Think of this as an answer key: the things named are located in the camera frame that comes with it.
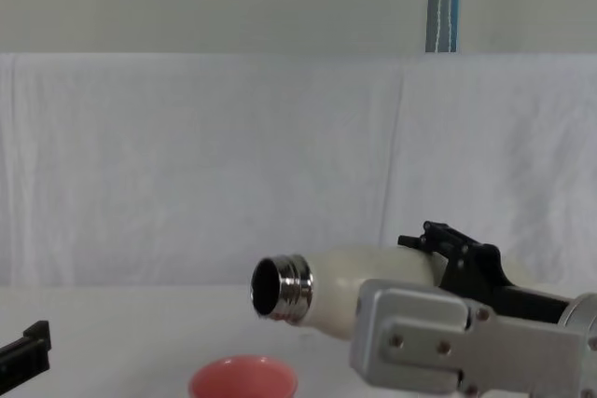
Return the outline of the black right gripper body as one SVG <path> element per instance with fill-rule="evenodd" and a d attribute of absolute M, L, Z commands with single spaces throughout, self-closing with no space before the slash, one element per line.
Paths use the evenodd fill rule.
<path fill-rule="evenodd" d="M 479 302 L 500 316 L 557 323 L 570 304 L 568 299 L 527 290 L 510 281 L 498 248 L 491 244 L 442 243 L 438 253 L 448 259 L 439 287 Z"/>

